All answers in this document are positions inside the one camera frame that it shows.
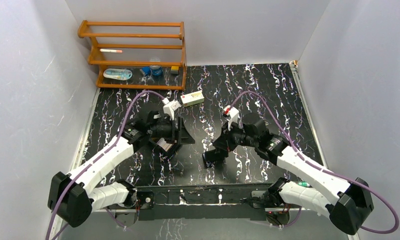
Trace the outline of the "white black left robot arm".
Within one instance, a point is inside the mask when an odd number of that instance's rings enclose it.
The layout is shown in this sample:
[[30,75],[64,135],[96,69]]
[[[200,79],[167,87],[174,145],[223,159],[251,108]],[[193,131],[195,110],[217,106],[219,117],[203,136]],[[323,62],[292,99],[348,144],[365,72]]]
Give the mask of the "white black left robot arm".
[[105,187],[97,184],[151,139],[181,144],[183,124],[182,117],[172,118],[155,110],[146,117],[126,121],[121,132],[90,160],[67,174],[58,172],[53,176],[47,206],[73,228],[96,210],[112,205],[133,208],[139,201],[133,184],[123,179]]

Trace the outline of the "blue white plastic package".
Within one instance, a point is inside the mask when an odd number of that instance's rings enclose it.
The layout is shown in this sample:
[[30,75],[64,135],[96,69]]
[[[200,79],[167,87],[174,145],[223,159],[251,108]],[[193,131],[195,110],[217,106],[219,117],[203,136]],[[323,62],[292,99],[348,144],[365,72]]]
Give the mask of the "blue white plastic package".
[[128,69],[107,68],[103,72],[103,76],[108,79],[127,81],[130,78],[132,78],[133,73],[131,70],[128,70]]

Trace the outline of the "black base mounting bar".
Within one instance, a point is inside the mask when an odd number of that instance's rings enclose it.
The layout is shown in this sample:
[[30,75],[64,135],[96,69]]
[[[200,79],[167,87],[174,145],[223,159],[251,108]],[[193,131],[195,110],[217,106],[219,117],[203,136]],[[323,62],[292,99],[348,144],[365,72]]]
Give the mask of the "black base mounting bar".
[[295,218],[294,204],[275,206],[262,195],[270,183],[140,186],[138,204],[128,208],[117,204],[117,214],[135,213],[139,221],[161,219],[250,219],[265,221],[267,215],[282,214],[280,223]]

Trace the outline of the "white pink marker pen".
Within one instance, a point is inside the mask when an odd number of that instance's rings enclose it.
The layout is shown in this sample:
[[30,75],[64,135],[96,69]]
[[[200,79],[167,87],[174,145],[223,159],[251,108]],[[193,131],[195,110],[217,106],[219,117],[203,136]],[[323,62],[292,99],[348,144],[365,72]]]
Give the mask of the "white pink marker pen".
[[123,51],[120,49],[106,49],[106,48],[101,48],[100,52],[102,52],[102,53],[123,53]]

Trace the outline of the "small blue block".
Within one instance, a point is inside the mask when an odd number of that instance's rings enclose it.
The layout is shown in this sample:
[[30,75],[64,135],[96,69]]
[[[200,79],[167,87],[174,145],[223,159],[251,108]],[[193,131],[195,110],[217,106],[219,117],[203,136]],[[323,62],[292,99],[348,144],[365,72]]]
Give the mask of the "small blue block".
[[151,68],[148,66],[142,67],[140,72],[143,76],[149,76],[151,74]]

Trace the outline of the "white green red carton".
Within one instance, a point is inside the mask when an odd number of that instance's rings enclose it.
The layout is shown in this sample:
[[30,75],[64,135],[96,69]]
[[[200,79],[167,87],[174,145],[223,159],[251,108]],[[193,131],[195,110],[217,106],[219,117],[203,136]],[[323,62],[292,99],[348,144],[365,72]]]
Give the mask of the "white green red carton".
[[183,94],[180,96],[180,99],[183,107],[188,107],[204,102],[204,96],[201,90],[188,94]]

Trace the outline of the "black card holder box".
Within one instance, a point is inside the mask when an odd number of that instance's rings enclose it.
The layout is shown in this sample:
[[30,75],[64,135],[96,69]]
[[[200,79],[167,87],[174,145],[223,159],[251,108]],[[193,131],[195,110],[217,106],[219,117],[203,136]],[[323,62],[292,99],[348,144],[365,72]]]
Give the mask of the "black card holder box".
[[164,125],[165,130],[170,130],[167,137],[154,136],[149,140],[149,145],[154,152],[162,154],[164,157],[170,158],[182,147],[182,145],[192,145],[195,139],[188,132],[185,121],[182,117],[171,121],[170,124]]

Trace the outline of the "small yellow black block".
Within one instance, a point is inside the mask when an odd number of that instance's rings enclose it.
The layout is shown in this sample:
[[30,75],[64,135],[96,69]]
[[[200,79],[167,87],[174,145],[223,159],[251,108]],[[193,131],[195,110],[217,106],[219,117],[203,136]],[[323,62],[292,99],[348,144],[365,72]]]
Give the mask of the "small yellow black block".
[[180,66],[172,66],[170,68],[170,73],[172,75],[178,75],[179,74],[179,70],[180,70]]

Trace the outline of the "wooden shelf rack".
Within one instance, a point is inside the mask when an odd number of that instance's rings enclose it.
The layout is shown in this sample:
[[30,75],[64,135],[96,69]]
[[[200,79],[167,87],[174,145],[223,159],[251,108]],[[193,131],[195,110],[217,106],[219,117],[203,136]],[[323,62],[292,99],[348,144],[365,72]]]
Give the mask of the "wooden shelf rack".
[[[122,22],[83,20],[78,28],[79,38],[90,41],[87,61],[98,66],[98,88],[177,90],[186,87],[187,59],[184,22]],[[123,53],[100,52],[100,49],[122,50]],[[150,66],[151,58],[160,58],[163,75],[143,76],[142,67]],[[179,74],[170,73],[180,66]],[[108,69],[128,69],[129,80],[105,78]]]

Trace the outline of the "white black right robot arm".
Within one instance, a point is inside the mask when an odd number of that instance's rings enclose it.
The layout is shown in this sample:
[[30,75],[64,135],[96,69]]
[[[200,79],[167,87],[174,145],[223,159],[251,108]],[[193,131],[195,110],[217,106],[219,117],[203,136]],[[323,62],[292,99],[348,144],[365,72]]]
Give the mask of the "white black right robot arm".
[[249,113],[236,122],[230,117],[213,141],[213,150],[202,154],[206,167],[217,165],[237,146],[253,147],[262,159],[294,173],[310,184],[300,186],[286,178],[279,178],[260,199],[262,204],[282,207],[299,205],[327,217],[331,223],[348,235],[355,235],[374,209],[368,183],[361,178],[354,182],[326,173],[324,166],[311,163],[282,136],[269,132],[265,121],[256,113]]

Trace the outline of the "blue jar clear lid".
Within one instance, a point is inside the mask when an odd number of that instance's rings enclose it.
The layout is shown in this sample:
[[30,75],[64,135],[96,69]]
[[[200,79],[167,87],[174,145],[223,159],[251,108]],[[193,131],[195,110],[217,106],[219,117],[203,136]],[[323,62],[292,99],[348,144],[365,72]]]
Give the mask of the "blue jar clear lid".
[[149,61],[150,61],[149,67],[150,67],[151,75],[155,76],[155,77],[163,75],[162,65],[160,64],[161,59],[154,57],[154,58],[151,58]]

